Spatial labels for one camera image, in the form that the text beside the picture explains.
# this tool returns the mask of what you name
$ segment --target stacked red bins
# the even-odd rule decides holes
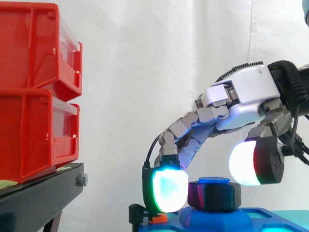
[[[78,159],[82,45],[51,3],[0,1],[0,180]]]

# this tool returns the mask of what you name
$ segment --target blue lid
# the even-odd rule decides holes
[[[200,177],[197,182],[201,184],[227,184],[229,181],[230,179],[223,177]]]

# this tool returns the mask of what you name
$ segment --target black mount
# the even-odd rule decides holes
[[[138,232],[140,224],[144,222],[144,218],[158,217],[158,214],[150,214],[147,209],[139,204],[129,206],[129,223],[132,224],[132,232]]]

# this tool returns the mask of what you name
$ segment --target blue tray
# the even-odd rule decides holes
[[[168,214],[168,222],[140,225],[139,232],[309,232],[309,211],[241,208],[232,213],[206,213],[191,207]]]

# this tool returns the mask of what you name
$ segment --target white backdrop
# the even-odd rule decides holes
[[[84,45],[80,162],[89,182],[62,214],[60,232],[131,231],[142,202],[141,166],[153,139],[235,65],[309,63],[301,0],[55,0]],[[309,143],[301,119],[299,134]],[[208,140],[188,168],[231,177],[228,157],[249,129]],[[153,158],[158,154],[155,148]],[[287,158],[281,184],[243,187],[243,206],[309,209],[309,175]]]

